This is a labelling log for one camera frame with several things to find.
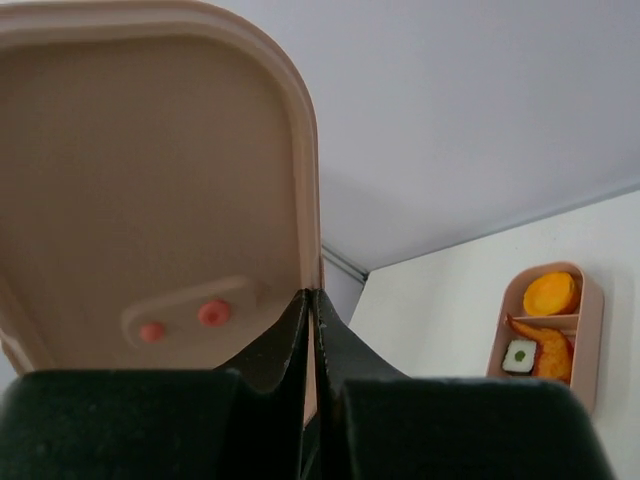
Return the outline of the orange round toy food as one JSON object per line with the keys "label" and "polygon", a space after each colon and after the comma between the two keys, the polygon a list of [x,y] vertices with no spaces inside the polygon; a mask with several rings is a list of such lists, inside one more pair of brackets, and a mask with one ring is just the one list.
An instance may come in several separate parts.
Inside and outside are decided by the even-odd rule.
{"label": "orange round toy food", "polygon": [[529,316],[573,313],[579,305],[579,282],[568,272],[551,272],[534,280],[525,290],[523,308]]}

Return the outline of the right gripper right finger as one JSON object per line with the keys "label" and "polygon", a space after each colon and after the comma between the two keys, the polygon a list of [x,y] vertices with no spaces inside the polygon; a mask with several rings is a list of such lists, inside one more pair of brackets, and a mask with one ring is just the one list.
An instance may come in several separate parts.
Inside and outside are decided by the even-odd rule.
{"label": "right gripper right finger", "polygon": [[326,479],[610,479],[580,402],[543,380],[412,379],[311,295]]}

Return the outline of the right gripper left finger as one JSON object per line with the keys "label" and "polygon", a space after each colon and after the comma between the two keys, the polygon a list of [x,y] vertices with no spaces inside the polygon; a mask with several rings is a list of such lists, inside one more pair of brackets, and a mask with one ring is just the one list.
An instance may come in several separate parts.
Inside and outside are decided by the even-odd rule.
{"label": "right gripper left finger", "polygon": [[296,479],[309,294],[224,365],[49,370],[1,401],[5,479]]}

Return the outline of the black white sushi roll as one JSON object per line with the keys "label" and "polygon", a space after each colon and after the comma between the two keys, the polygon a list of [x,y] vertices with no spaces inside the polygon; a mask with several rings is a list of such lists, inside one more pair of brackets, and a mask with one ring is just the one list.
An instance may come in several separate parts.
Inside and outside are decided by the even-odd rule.
{"label": "black white sushi roll", "polygon": [[509,375],[530,376],[534,370],[537,343],[528,339],[514,339],[507,345],[501,368]]}

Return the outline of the pink box lid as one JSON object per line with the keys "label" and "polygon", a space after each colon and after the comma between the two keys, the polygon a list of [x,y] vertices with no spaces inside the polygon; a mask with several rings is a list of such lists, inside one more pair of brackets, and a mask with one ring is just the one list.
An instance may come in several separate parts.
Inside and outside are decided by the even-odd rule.
{"label": "pink box lid", "polygon": [[1,343],[43,422],[221,369],[274,392],[323,283],[312,100],[203,1],[1,7]]}

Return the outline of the pink lunch box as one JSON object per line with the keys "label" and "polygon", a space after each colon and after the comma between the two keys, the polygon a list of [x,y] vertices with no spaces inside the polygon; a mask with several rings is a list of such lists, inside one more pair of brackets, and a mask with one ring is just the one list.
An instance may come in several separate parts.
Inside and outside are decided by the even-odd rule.
{"label": "pink lunch box", "polygon": [[[576,310],[571,314],[555,316],[526,314],[523,296],[527,287],[540,276],[558,271],[570,273],[580,284],[581,298]],[[505,323],[507,314],[532,327],[560,330],[574,349],[570,384],[560,383],[568,386],[585,410],[591,413],[596,402],[603,308],[602,289],[575,264],[556,262],[522,271],[511,280],[505,290],[486,375],[496,378],[547,380],[534,377],[532,374],[509,375],[502,370],[501,363],[509,342],[525,339]]]}

